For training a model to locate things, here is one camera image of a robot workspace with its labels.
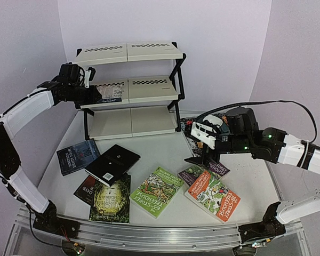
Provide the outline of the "patterned fabric placemat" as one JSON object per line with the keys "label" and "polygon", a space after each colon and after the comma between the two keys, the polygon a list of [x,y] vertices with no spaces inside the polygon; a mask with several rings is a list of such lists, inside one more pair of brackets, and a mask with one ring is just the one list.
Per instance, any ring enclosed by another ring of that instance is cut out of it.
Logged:
{"label": "patterned fabric placemat", "polygon": [[[226,116],[223,114],[220,114],[220,113],[213,114],[213,116],[222,120],[221,125],[220,125],[221,133],[229,132],[229,125],[228,125],[228,121],[227,121]],[[187,144],[191,148],[191,152],[192,152],[193,156],[198,157],[202,153],[203,143],[200,141],[197,141],[190,134],[192,123],[194,120],[195,120],[195,117],[184,117],[184,118],[180,119],[180,124],[181,124],[181,130],[186,137]]]}

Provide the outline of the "orange 78-Storey Treehouse book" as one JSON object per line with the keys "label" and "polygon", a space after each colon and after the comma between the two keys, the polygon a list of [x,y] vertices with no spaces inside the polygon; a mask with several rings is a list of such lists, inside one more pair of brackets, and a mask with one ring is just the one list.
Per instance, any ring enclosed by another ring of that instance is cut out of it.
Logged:
{"label": "orange 78-Storey Treehouse book", "polygon": [[204,171],[185,192],[185,196],[203,211],[226,223],[241,198],[208,171]]}

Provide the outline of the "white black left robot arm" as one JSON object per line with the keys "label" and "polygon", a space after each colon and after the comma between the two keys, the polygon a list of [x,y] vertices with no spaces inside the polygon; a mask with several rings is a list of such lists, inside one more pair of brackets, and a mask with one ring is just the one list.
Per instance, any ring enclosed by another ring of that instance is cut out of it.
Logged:
{"label": "white black left robot arm", "polygon": [[60,102],[88,105],[102,98],[98,89],[90,85],[96,70],[83,69],[73,63],[65,63],[51,81],[40,84],[32,93],[0,114],[0,176],[13,197],[33,210],[41,225],[50,233],[61,229],[55,204],[47,199],[25,174],[12,140],[35,117]]}

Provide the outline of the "floral Little Women book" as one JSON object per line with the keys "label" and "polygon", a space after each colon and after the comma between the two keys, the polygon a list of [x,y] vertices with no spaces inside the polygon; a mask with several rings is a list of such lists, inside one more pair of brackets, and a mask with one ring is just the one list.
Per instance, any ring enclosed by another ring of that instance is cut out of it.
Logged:
{"label": "floral Little Women book", "polygon": [[97,103],[112,103],[122,101],[122,85],[99,85],[98,92],[101,94],[101,99]]}

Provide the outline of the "purple 117-Storey Treehouse book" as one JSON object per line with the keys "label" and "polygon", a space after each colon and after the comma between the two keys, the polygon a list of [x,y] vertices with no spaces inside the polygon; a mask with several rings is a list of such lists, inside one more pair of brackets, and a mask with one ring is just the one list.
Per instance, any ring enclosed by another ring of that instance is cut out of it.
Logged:
{"label": "purple 117-Storey Treehouse book", "polygon": [[[206,169],[202,166],[192,165],[179,172],[178,177],[181,178],[188,187],[190,187],[205,170]],[[220,179],[226,176],[230,172],[230,169],[221,163],[209,163],[207,171],[212,172],[218,179]]]}

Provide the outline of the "green Alice in Wonderland book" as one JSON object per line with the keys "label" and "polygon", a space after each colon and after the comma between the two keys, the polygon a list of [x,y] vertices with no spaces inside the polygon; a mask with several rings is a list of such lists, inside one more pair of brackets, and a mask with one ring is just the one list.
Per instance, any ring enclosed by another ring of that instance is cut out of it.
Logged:
{"label": "green Alice in Wonderland book", "polygon": [[89,221],[128,224],[130,222],[131,175],[124,174],[112,186],[97,181]]}

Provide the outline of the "black Moon and Sixpence book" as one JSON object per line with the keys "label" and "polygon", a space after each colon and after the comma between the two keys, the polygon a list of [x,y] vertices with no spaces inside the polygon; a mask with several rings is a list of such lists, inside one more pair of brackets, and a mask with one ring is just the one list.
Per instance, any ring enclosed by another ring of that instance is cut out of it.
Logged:
{"label": "black Moon and Sixpence book", "polygon": [[140,155],[115,144],[85,167],[85,171],[104,185],[111,187],[140,158]]}

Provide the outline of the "dark blue Nineteen Eighty-Four book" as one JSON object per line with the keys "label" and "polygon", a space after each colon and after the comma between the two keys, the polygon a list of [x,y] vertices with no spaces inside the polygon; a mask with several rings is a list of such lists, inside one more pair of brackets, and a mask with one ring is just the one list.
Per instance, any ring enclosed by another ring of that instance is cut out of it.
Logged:
{"label": "dark blue Nineteen Eighty-Four book", "polygon": [[57,151],[60,171],[63,176],[82,170],[99,156],[100,152],[93,139]]}

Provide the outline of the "dark red black book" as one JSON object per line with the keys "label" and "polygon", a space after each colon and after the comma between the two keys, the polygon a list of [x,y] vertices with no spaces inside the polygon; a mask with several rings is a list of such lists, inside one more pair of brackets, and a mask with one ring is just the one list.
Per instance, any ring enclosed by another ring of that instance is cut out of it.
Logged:
{"label": "dark red black book", "polygon": [[96,179],[90,175],[81,183],[81,185],[74,192],[74,196],[82,200],[88,205],[92,205],[94,198],[94,186]]}

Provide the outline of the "green 65-Storey Treehouse book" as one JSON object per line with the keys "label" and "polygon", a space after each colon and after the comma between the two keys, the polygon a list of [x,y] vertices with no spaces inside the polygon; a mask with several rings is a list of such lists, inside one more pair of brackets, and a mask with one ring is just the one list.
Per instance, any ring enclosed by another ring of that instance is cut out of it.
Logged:
{"label": "green 65-Storey Treehouse book", "polygon": [[130,194],[130,201],[157,219],[183,184],[182,179],[159,166]]}

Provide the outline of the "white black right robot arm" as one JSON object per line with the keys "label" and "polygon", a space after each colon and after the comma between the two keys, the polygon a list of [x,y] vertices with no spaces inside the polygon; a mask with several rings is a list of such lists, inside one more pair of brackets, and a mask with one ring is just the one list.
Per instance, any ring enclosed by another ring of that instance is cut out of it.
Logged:
{"label": "white black right robot arm", "polygon": [[[222,117],[210,110],[194,119],[190,135],[202,142],[203,149],[200,157],[186,162],[207,167],[217,163],[222,154],[251,154],[253,159],[292,165],[320,175],[320,146],[277,128],[259,129],[254,111],[246,103],[224,109]],[[320,212],[320,190],[302,199],[272,203],[262,221],[238,228],[241,243],[264,242],[283,235],[286,224],[316,212]]]}

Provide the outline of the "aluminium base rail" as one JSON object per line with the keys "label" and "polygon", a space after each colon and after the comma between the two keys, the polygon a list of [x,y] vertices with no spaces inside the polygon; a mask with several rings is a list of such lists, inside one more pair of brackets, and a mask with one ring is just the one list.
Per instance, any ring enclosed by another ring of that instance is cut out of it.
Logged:
{"label": "aluminium base rail", "polygon": [[108,249],[162,253],[215,251],[273,241],[272,237],[250,240],[251,233],[237,224],[170,228],[90,222],[62,214],[58,218],[75,224],[67,233],[70,240]]}

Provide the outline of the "beige three-tier shelf rack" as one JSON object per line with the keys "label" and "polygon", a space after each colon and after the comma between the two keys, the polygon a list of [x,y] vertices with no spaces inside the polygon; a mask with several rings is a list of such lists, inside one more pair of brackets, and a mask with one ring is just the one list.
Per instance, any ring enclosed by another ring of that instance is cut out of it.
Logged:
{"label": "beige three-tier shelf rack", "polygon": [[81,105],[84,138],[109,140],[181,131],[179,102],[185,98],[181,66],[186,59],[176,42],[137,42],[78,48],[75,63],[95,67],[136,61],[172,60],[169,75],[120,78],[99,85],[122,85],[122,101]]}

